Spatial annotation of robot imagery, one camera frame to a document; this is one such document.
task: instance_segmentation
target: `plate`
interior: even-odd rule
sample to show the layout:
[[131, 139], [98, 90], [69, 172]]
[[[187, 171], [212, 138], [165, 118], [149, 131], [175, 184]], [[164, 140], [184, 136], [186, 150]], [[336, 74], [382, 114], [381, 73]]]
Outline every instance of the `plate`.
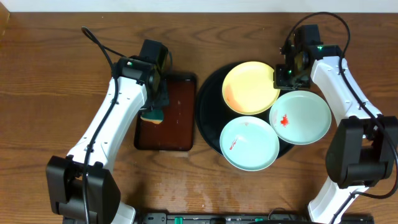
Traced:
[[221, 132], [221, 152], [235, 167], [257, 171], [270, 166], [279, 153], [279, 140], [273, 128], [253, 116], [230, 121]]
[[[242, 62], [231, 63], [213, 72], [202, 84], [195, 102], [195, 121], [199, 132], [206, 143], [221, 155], [223, 155], [223, 153], [220, 148], [220, 135], [223, 128], [231, 120], [243, 116], [231, 110], [226, 105], [221, 94], [221, 87], [228, 72], [241, 63]], [[287, 93], [287, 91], [281, 90], [280, 96], [285, 93]], [[253, 116], [268, 123], [269, 111], [270, 109]], [[279, 138], [280, 149], [278, 158], [291, 150], [293, 146], [293, 144], [287, 143]]]
[[283, 140], [305, 145], [321, 139], [329, 130], [331, 113], [327, 103], [309, 91], [292, 91], [272, 105], [269, 121]]
[[264, 112], [278, 99], [274, 69], [262, 62], [245, 62], [234, 67], [222, 87], [225, 103], [235, 112], [253, 115]]

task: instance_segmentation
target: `wooden table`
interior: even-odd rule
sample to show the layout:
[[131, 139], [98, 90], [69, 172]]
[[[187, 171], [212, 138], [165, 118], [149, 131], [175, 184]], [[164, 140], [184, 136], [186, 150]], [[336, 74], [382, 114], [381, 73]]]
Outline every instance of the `wooden table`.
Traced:
[[[60, 223], [50, 209], [45, 166], [66, 156], [87, 129], [108, 89], [109, 65], [80, 31], [88, 26], [108, 47], [138, 54], [144, 39], [163, 42], [174, 68], [195, 72], [198, 86], [231, 62], [283, 62], [279, 47], [304, 14], [12, 13], [0, 48], [0, 222]], [[346, 58], [356, 81], [384, 114], [398, 114], [398, 15], [342, 14], [351, 27]], [[343, 44], [336, 19], [308, 20], [322, 40]], [[270, 168], [245, 172], [194, 130], [189, 153], [138, 151], [135, 122], [120, 148], [114, 178], [133, 207], [192, 213], [302, 212], [327, 174], [325, 154], [336, 124], [320, 141], [296, 146]], [[394, 175], [369, 192], [384, 194]], [[398, 220], [398, 196], [358, 198], [349, 213], [377, 224]]]

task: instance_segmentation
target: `green sponge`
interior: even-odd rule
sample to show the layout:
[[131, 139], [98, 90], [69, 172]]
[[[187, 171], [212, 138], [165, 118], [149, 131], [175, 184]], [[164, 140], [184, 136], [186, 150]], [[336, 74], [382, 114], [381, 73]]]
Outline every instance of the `green sponge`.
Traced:
[[151, 112], [142, 113], [141, 119], [143, 121], [152, 122], [154, 124], [160, 124], [164, 119], [164, 114], [162, 110], [156, 109]]

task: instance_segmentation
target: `white backdrop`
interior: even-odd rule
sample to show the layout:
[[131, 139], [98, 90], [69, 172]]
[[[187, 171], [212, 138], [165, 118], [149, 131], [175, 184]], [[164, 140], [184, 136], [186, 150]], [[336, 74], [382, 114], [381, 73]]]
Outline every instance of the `white backdrop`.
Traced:
[[0, 0], [10, 12], [398, 12], [398, 0]]

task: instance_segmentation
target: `yellow bowl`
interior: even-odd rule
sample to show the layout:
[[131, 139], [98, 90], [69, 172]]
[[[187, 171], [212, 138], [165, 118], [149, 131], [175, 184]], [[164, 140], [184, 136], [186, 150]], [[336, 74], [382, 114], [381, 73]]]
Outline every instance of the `yellow bowl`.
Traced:
[[223, 82], [225, 103], [235, 112], [254, 115], [270, 108], [280, 90], [274, 89], [274, 69], [261, 62], [245, 62], [234, 67]]

